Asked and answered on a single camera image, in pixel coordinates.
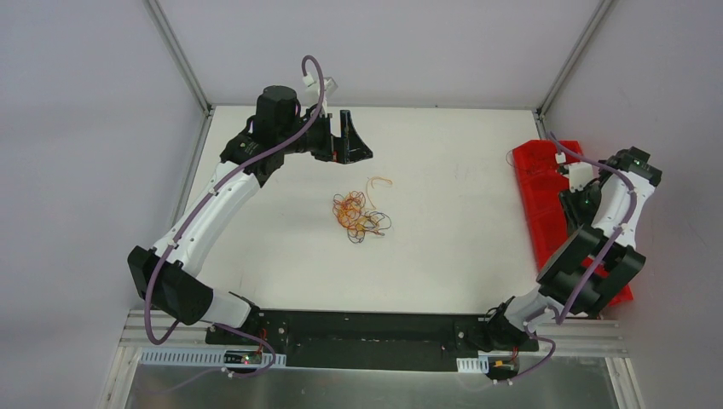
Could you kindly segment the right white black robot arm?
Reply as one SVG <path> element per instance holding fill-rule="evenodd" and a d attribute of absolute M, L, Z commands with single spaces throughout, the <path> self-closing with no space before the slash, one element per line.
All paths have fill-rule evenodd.
<path fill-rule="evenodd" d="M 623 148 L 593 161 L 565 147 L 556 160 L 568 182 L 558 194 L 566 238 L 540 269 L 533 290 L 493 308 L 482 329 L 484 351 L 521 349 L 542 323 L 571 314 L 596 318 L 642 270 L 636 232 L 645 202 L 662 181 L 650 154 Z"/>

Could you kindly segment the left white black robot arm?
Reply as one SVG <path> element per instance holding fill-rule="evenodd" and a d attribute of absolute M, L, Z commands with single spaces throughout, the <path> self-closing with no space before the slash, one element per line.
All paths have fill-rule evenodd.
<path fill-rule="evenodd" d="M 339 136 L 332 133 L 331 121 L 322 103 L 303 111 L 295 90 L 282 85 L 266 87 L 245 128 L 222 150 L 204 192 L 161 239 L 148 249 L 137 246 L 128 255 L 140 298 L 181 324 L 227 325 L 237 343 L 253 343 L 260 322 L 249 315 L 251 304 L 231 292 L 212 289 L 197 276 L 230 220 L 284 164 L 287 155 L 308 153 L 321 162 L 336 164 L 373 157 L 356 132 L 350 111 L 339 114 Z"/>

